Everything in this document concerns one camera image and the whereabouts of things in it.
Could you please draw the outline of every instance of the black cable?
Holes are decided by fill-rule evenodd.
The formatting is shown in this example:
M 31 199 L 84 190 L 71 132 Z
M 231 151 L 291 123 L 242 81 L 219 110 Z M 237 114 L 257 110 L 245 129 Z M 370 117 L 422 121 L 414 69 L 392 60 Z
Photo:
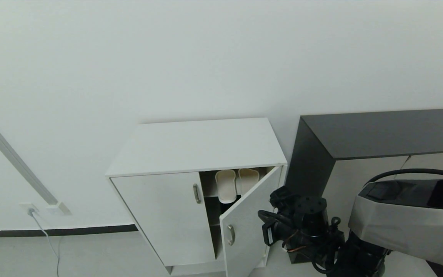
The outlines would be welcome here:
M 337 264 L 339 263 L 340 259 L 340 253 L 338 252 L 338 258 L 336 260 L 336 263 L 334 263 L 334 265 L 330 268 L 330 269 L 322 269 L 320 267 L 318 267 L 317 265 L 317 256 L 319 254 L 319 252 L 324 249 L 325 247 L 327 247 L 328 244 L 330 244 L 331 242 L 335 242 L 337 236 L 333 236 L 331 237 L 329 240 L 327 240 L 327 242 L 325 242 L 324 244 L 322 244 L 320 247 L 318 247 L 318 249 L 314 252 L 313 256 L 312 256 L 312 266 L 315 268 L 315 270 L 317 270 L 317 272 L 322 273 L 322 274 L 330 274 L 332 272 L 334 272 L 337 268 Z
M 257 216 L 259 216 L 259 218 L 265 217 L 266 219 L 268 219 L 268 218 L 276 219 L 277 221 L 279 221 L 285 225 L 292 226 L 291 220 L 287 219 L 286 217 L 282 216 L 281 214 L 275 214 L 274 212 L 259 210 L 259 211 L 257 211 Z
M 397 174 L 408 174 L 408 173 L 422 173 L 422 174 L 436 174 L 436 175 L 443 175 L 443 170 L 440 169 L 399 169 L 399 170 L 392 170 L 388 172 L 381 173 L 372 179 L 370 179 L 364 186 L 366 186 L 368 183 L 375 182 L 379 179 L 382 179 L 384 177 L 388 177 L 391 175 L 397 175 Z

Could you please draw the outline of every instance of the power cord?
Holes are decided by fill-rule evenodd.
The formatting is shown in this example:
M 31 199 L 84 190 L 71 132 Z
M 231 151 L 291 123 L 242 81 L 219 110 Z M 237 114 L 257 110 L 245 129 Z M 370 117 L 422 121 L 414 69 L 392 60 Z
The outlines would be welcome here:
M 56 251 L 54 251 L 54 247 L 52 247 L 51 244 L 51 239 L 49 238 L 49 234 L 47 234 L 46 231 L 44 231 L 44 228 L 42 228 L 42 226 L 40 226 L 39 222 L 37 221 L 37 219 L 35 218 L 35 216 L 33 215 L 33 213 L 35 212 L 35 209 L 29 208 L 28 209 L 28 215 L 32 217 L 32 219 L 35 220 L 35 223 L 37 223 L 38 227 L 40 228 L 40 231 L 44 232 L 44 235 L 47 237 L 47 241 L 49 242 L 49 246 L 51 246 L 52 252 L 54 253 L 54 255 L 56 256 L 56 258 L 58 258 L 58 264 L 56 266 L 56 275 L 57 277 L 59 277 L 59 261 L 60 261 L 60 255 L 56 253 Z
M 436 174 L 436 175 L 443 175 L 443 170 L 439 169 L 424 169 L 424 168 L 416 168 L 416 169 L 398 169 L 398 170 L 392 170 L 388 172 L 381 173 L 372 179 L 370 179 L 366 184 L 363 186 L 365 187 L 368 183 L 375 182 L 379 179 L 382 179 L 384 177 L 397 175 L 397 174 L 408 174 L 408 173 L 422 173 L 422 174 Z
M 320 247 L 318 247 L 318 249 L 312 255 L 312 259 L 311 259 L 312 266 L 319 273 L 326 274 L 326 275 L 331 274 L 339 267 L 339 264 L 341 263 L 342 252 L 339 249 L 336 249 L 338 251 L 338 256 L 336 258 L 336 261 L 334 261 L 335 250 L 334 249 L 327 249 L 329 244 L 334 244 L 340 239 L 339 233 L 337 232 L 338 225 L 340 223 L 341 223 L 341 219 L 337 216 L 335 216 L 331 219 L 331 233 L 332 233 L 331 237 L 325 243 L 323 243 Z M 330 268 L 322 269 L 322 268 L 318 267 L 318 265 L 317 265 L 318 255 L 322 252 L 322 250 L 328 251 L 328 253 L 327 253 L 328 259 L 327 260 L 330 260 L 332 263 Z

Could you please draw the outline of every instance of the white cabinet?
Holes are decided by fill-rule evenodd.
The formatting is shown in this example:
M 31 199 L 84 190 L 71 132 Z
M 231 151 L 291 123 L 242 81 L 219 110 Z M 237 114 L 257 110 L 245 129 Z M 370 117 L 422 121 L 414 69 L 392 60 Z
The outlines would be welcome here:
M 240 195 L 237 174 L 237 200 L 220 203 L 216 172 L 244 168 L 259 181 Z M 171 275 L 246 277 L 266 263 L 257 211 L 272 209 L 285 173 L 268 119 L 250 118 L 139 125 L 106 177 Z

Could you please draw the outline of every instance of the gray cord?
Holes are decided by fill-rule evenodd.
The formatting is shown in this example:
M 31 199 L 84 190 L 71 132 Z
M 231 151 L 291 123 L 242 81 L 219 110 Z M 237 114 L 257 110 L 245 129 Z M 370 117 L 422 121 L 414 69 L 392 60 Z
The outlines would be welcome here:
M 39 222 L 37 221 L 37 219 L 33 215 L 34 212 L 35 212 L 34 209 L 32 209 L 32 208 L 28 209 L 28 215 L 31 216 L 32 219 L 35 220 L 35 223 L 37 223 L 38 227 L 40 228 L 40 231 L 44 232 L 45 236 L 47 237 L 47 241 L 49 242 L 49 245 L 51 246 L 52 252 L 54 252 L 54 255 L 56 256 L 56 258 L 58 258 L 58 265 L 56 266 L 56 275 L 57 275 L 57 277 L 59 277 L 59 260 L 60 260 L 60 256 L 59 256 L 59 254 L 56 254 L 56 251 L 54 251 L 54 247 L 52 247 L 51 239 L 49 238 L 49 235 L 47 234 L 46 231 L 44 231 L 44 228 L 42 228 L 42 226 L 40 226 Z

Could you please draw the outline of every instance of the cabinet door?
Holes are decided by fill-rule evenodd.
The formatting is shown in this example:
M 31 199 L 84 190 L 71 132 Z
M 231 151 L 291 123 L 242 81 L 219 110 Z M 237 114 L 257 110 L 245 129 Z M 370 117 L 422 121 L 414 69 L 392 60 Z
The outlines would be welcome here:
M 348 221 L 356 195 L 368 180 L 383 172 L 400 169 L 407 156 L 337 161 L 322 197 L 327 201 L 327 216 L 341 219 L 339 229 L 348 238 Z M 394 176 L 381 180 L 393 179 Z
M 440 169 L 443 170 L 443 153 L 438 154 L 426 154 L 426 155 L 413 155 L 408 158 L 402 169 L 413 168 L 428 168 L 428 169 Z M 443 179 L 442 175 L 433 174 L 399 174 L 395 179 Z
M 260 209 L 272 211 L 269 195 L 278 188 L 281 167 L 274 167 L 263 179 L 220 216 L 221 239 L 227 277 L 248 277 L 266 254 Z
M 199 173 L 111 180 L 165 266 L 215 261 Z

